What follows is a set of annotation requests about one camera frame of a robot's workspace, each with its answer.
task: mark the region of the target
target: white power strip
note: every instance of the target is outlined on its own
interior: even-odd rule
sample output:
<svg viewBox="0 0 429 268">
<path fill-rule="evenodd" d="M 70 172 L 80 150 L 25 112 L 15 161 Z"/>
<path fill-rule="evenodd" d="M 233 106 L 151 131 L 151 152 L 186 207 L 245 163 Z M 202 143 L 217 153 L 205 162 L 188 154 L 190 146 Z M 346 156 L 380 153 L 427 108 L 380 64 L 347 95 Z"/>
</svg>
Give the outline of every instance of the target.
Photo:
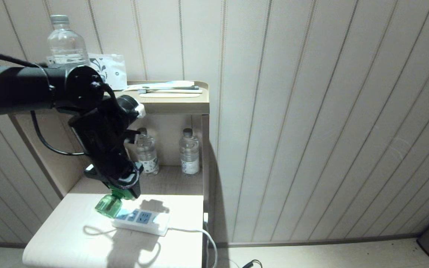
<svg viewBox="0 0 429 268">
<path fill-rule="evenodd" d="M 121 209 L 117 217 L 112 220 L 112 226 L 145 232 L 158 236 L 165 236 L 168 231 L 170 214 L 149 210 L 135 209 L 132 211 Z"/>
</svg>

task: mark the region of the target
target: striped wall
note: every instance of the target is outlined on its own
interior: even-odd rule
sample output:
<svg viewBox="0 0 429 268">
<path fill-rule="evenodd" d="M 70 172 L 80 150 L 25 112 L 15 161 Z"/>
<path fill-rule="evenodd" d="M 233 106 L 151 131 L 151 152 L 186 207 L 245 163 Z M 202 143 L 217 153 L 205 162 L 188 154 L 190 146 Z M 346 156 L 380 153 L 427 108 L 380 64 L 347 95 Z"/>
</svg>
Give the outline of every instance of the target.
<svg viewBox="0 0 429 268">
<path fill-rule="evenodd" d="M 217 241 L 429 223 L 429 0 L 0 0 L 0 52 L 43 61 L 50 14 L 129 80 L 209 83 Z"/>
<path fill-rule="evenodd" d="M 60 198 L 7 115 L 0 115 L 0 243 L 28 243 Z"/>
</svg>

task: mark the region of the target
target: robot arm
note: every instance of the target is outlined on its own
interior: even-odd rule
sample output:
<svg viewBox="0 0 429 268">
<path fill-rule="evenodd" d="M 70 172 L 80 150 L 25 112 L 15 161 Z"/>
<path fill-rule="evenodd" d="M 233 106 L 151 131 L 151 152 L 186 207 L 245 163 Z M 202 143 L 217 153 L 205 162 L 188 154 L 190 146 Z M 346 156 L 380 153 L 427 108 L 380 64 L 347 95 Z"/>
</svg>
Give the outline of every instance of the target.
<svg viewBox="0 0 429 268">
<path fill-rule="evenodd" d="M 0 66 L 0 114 L 31 111 L 36 132 L 49 149 L 69 156 L 86 154 L 92 165 L 85 169 L 85 175 L 102 181 L 114 197 L 103 204 L 101 201 L 96 208 L 114 217 L 119 210 L 117 200 L 138 198 L 141 194 L 138 179 L 143 167 L 128 158 L 124 143 L 135 141 L 137 132 L 127 128 L 144 117 L 143 105 L 128 95 L 116 98 L 90 67 L 42 68 L 30 64 L 33 66 Z M 58 151 L 42 138 L 34 110 L 52 108 L 74 115 L 68 124 L 84 153 Z"/>
</svg>

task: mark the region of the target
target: white cable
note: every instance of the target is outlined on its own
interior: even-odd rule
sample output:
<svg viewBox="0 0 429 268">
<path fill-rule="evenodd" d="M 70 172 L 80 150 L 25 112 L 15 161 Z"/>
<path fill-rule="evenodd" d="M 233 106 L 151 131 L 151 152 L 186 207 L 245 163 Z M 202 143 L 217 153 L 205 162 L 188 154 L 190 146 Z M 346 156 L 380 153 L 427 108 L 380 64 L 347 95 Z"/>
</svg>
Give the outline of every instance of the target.
<svg viewBox="0 0 429 268">
<path fill-rule="evenodd" d="M 204 229 L 208 230 L 208 224 L 206 222 L 203 222 Z M 206 264 L 204 265 L 204 268 L 208 268 L 209 266 L 209 247 L 208 247 L 209 239 L 206 236 Z"/>
<path fill-rule="evenodd" d="M 214 264 L 213 266 L 211 266 L 211 268 L 216 268 L 216 265 L 218 265 L 218 248 L 216 248 L 216 243 L 214 243 L 213 238 L 207 231 L 203 229 L 180 229 L 175 227 L 169 227 L 168 229 L 175 230 L 175 231 L 189 232 L 189 233 L 196 233 L 196 232 L 204 233 L 208 237 L 208 239 L 210 240 L 214 248 Z"/>
</svg>

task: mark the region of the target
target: white tabletop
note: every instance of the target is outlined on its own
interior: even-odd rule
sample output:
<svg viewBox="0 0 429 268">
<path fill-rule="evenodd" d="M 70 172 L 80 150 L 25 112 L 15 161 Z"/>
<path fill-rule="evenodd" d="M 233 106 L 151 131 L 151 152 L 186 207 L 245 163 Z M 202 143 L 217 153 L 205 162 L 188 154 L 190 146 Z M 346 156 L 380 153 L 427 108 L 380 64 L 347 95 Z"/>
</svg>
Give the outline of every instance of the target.
<svg viewBox="0 0 429 268">
<path fill-rule="evenodd" d="M 116 229 L 94 209 L 104 193 L 108 190 L 101 182 L 82 178 L 26 246 L 23 263 L 41 268 L 201 267 L 201 233 L 169 230 L 162 237 Z M 138 200 L 124 202 L 156 212 L 169 210 L 173 227 L 202 229 L 202 195 L 142 193 Z"/>
</svg>

